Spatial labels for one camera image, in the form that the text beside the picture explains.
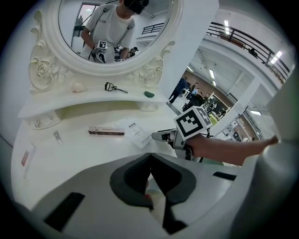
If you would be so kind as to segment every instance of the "railing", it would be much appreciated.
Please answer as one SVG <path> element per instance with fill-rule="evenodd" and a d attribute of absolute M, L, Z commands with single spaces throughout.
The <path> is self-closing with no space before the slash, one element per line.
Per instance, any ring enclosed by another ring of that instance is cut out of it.
<path fill-rule="evenodd" d="M 285 82 L 290 70 L 280 59 L 278 59 L 274 64 L 269 64 L 269 62 L 275 57 L 275 53 L 270 48 L 254 37 L 235 28 L 229 27 L 228 35 L 226 34 L 225 28 L 227 27 L 223 24 L 212 22 L 206 34 L 220 37 L 221 39 L 231 42 L 232 44 L 248 51 L 254 49 L 255 51 L 253 53 L 252 51 L 249 53 L 255 58 L 260 59 L 282 84 Z"/>
<path fill-rule="evenodd" d="M 159 24 L 155 24 L 155 25 L 145 27 L 145 28 L 143 28 L 142 35 L 147 34 L 147 33 L 152 33 L 152 32 L 160 32 L 163 25 L 164 25 L 164 23 L 159 23 Z"/>

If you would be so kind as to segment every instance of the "white vanity table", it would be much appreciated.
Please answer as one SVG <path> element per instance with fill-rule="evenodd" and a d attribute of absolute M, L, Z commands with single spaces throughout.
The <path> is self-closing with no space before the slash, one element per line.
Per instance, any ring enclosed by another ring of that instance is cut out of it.
<path fill-rule="evenodd" d="M 11 163 L 14 199 L 29 210 L 51 190 L 89 167 L 146 152 L 175 156 L 166 143 L 151 141 L 140 149 L 126 136 L 90 135 L 88 128 L 116 127 L 123 118 L 137 118 L 150 132 L 175 128 L 176 114 L 165 104 L 168 99 L 159 82 L 165 54 L 175 44 L 172 36 L 180 22 L 182 0 L 170 1 L 169 20 L 152 45 L 117 64 L 87 61 L 68 47 L 59 28 L 63 2 L 46 1 L 35 13 L 32 29 L 37 36 L 29 64 L 32 98 L 19 113 L 23 121 Z M 106 82 L 128 94 L 105 91 Z M 145 91 L 155 96 L 148 98 Z M 54 137 L 55 131 L 62 145 Z M 36 151 L 25 177 L 26 167 L 21 162 L 30 144 Z"/>

